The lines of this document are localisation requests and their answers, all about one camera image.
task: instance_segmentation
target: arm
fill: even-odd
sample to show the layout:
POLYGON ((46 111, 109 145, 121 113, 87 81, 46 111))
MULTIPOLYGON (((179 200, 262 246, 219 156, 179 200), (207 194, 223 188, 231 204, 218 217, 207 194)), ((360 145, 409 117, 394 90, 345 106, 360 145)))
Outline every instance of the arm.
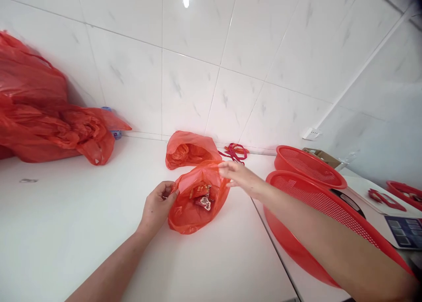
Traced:
POLYGON ((412 300, 415 278, 360 235, 241 164, 228 161, 219 167, 220 175, 232 180, 230 186, 240 186, 265 204, 356 301, 412 300))
POLYGON ((178 195, 169 194, 174 182, 161 182, 148 195, 135 233, 81 284, 66 302, 120 301, 145 248, 158 233, 178 195))

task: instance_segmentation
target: white counter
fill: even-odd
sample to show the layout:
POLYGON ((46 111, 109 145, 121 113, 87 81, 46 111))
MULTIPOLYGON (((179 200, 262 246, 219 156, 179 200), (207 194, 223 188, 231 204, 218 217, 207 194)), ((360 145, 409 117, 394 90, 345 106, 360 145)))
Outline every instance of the white counter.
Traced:
MULTIPOLYGON (((153 188, 192 169, 168 170, 165 151, 166 142, 123 137, 105 166, 82 156, 43 164, 0 161, 0 301, 64 301, 134 232, 153 188)), ((254 171, 268 169, 260 173, 265 177, 272 160, 250 155, 246 162, 254 171)), ((180 235, 165 224, 124 301, 296 298, 254 204, 237 188, 197 233, 180 235)))

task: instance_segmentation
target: red mesh basket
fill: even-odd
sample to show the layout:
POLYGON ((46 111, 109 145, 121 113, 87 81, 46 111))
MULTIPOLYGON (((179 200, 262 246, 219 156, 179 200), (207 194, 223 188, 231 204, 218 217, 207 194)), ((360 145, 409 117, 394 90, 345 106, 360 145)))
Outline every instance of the red mesh basket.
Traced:
POLYGON ((422 202, 415 201, 403 194, 405 193, 414 193, 418 197, 422 198, 422 191, 418 190, 414 187, 408 186, 405 183, 397 182, 397 181, 387 181, 387 190, 397 196, 398 198, 402 199, 404 202, 409 203, 411 206, 417 208, 418 210, 422 211, 422 202))
MULTIPOLYGON (((320 187, 308 178, 288 171, 273 171, 268 175, 266 181, 279 190, 347 226, 379 248, 407 272, 413 274, 390 243, 363 217, 329 190, 320 187)), ((339 287, 296 237, 265 206, 264 213, 277 241, 299 266, 318 280, 333 287, 339 287)))
POLYGON ((278 146, 274 161, 277 170, 286 170, 305 176, 329 189, 345 189, 347 182, 341 174, 321 159, 290 146, 278 146))

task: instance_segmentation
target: person's left hand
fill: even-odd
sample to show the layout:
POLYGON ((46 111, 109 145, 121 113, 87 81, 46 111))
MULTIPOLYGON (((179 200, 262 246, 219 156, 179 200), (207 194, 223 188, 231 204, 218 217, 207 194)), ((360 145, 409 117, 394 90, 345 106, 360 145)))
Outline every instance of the person's left hand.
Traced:
POLYGON ((151 238, 158 233, 179 194, 179 189, 170 194, 174 184, 173 181, 163 181, 147 196, 137 232, 151 238))

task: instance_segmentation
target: red candy bag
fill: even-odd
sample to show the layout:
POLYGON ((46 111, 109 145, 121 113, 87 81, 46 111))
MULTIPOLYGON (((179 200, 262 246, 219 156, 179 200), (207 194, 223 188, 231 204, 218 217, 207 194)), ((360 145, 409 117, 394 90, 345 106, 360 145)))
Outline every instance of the red candy bag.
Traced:
POLYGON ((65 76, 21 41, 0 32, 0 159, 30 163, 84 155, 104 165, 110 130, 131 127, 112 112, 67 101, 65 76))
POLYGON ((230 180, 220 176, 219 163, 220 161, 216 160, 204 161, 176 180, 173 191, 179 189, 180 193, 168 214, 168 224, 171 229, 181 234, 195 233, 211 222, 220 212, 229 194, 230 188, 227 187, 227 183, 230 180), (196 204, 195 191, 203 185, 211 186, 209 189, 211 209, 209 211, 196 204))
POLYGON ((197 166, 204 160, 222 160, 211 137, 185 131, 177 131, 170 137, 166 153, 168 169, 197 166))

